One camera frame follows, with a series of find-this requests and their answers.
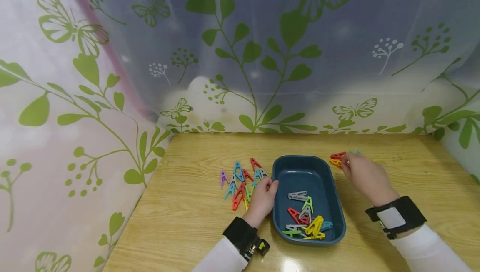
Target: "left hand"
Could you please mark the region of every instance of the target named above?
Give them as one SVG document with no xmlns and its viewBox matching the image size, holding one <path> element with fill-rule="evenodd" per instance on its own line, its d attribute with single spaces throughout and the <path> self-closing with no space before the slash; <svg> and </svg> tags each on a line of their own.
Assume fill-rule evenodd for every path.
<svg viewBox="0 0 480 272">
<path fill-rule="evenodd" d="M 243 215 L 243 219 L 251 227 L 258 229 L 263 219 L 272 211 L 277 190 L 278 180 L 272 181 L 270 177 L 263 178 L 257 184 L 253 190 L 248 211 Z"/>
</svg>

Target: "black wrist band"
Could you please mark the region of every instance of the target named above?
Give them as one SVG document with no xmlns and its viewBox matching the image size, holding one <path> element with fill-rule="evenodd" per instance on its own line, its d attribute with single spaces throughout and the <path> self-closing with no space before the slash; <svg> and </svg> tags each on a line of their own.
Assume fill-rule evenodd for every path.
<svg viewBox="0 0 480 272">
<path fill-rule="evenodd" d="M 397 227 L 388 228 L 388 225 L 385 225 L 383 221 L 378 216 L 378 213 L 393 209 L 393 214 L 400 214 L 401 217 L 398 219 L 403 219 L 403 224 Z M 369 215 L 370 220 L 373 222 L 380 222 L 382 225 L 383 231 L 387 234 L 387 237 L 390 240 L 397 238 L 397 235 L 404 233 L 406 231 L 412 230 L 414 228 L 420 227 L 423 225 L 427 219 L 420 212 L 420 209 L 413 203 L 413 201 L 408 196 L 401 197 L 391 203 L 386 205 L 372 207 L 365 211 Z"/>
<path fill-rule="evenodd" d="M 223 235 L 239 250 L 241 256 L 249 261 L 253 252 L 265 255 L 270 248 L 267 241 L 257 235 L 258 229 L 251 227 L 244 219 L 235 217 L 225 229 Z"/>
</svg>

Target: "blue plastic tray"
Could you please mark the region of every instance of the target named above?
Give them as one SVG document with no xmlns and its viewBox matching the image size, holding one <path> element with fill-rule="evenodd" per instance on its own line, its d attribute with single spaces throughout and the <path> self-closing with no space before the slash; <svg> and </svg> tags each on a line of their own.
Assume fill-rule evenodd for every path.
<svg viewBox="0 0 480 272">
<path fill-rule="evenodd" d="M 338 243 L 345 235 L 347 225 L 338 198 L 337 187 L 328 164 L 315 156 L 285 155 L 273 164 L 273 180 L 279 180 L 273 208 L 273 221 L 278 233 L 288 243 L 306 246 L 329 246 Z M 307 191 L 312 197 L 313 215 L 331 221 L 334 227 L 326 230 L 325 240 L 303 240 L 282 233 L 285 225 L 295 224 L 288 214 L 289 207 L 301 212 L 302 201 L 288 199 L 288 193 Z"/>
</svg>

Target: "table surface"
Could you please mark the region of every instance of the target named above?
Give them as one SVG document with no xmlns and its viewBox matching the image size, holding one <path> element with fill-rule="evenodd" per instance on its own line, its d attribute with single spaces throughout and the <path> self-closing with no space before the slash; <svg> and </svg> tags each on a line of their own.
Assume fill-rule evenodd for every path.
<svg viewBox="0 0 480 272">
<path fill-rule="evenodd" d="M 361 149 L 384 165 L 392 186 L 410 196 L 428 224 L 474 271 L 480 271 L 480 186 L 431 136 L 287 135 L 221 133 L 176 135 L 133 212 L 104 272 L 190 271 L 222 237 L 243 204 L 232 211 L 220 171 L 231 175 L 235 161 L 251 170 L 254 157 L 272 173 L 282 155 L 314 155 Z M 270 243 L 265 257 L 256 254 L 246 271 L 408 271 L 378 224 L 370 205 L 332 167 L 347 234 L 331 247 L 288 244 L 269 216 L 259 236 Z"/>
</svg>

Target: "wrist strap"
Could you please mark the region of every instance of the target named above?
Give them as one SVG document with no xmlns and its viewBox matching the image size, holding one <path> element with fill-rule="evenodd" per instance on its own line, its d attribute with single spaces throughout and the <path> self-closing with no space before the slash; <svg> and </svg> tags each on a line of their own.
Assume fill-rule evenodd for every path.
<svg viewBox="0 0 480 272">
<path fill-rule="evenodd" d="M 383 206 L 365 211 L 373 222 L 380 222 L 383 232 L 390 240 L 397 235 L 425 224 L 427 219 L 408 196 L 401 197 Z"/>
<path fill-rule="evenodd" d="M 258 237 L 257 231 L 258 229 L 251 227 L 244 219 L 235 217 L 223 235 L 248 262 L 255 251 L 263 256 L 270 249 L 268 242 Z"/>
</svg>

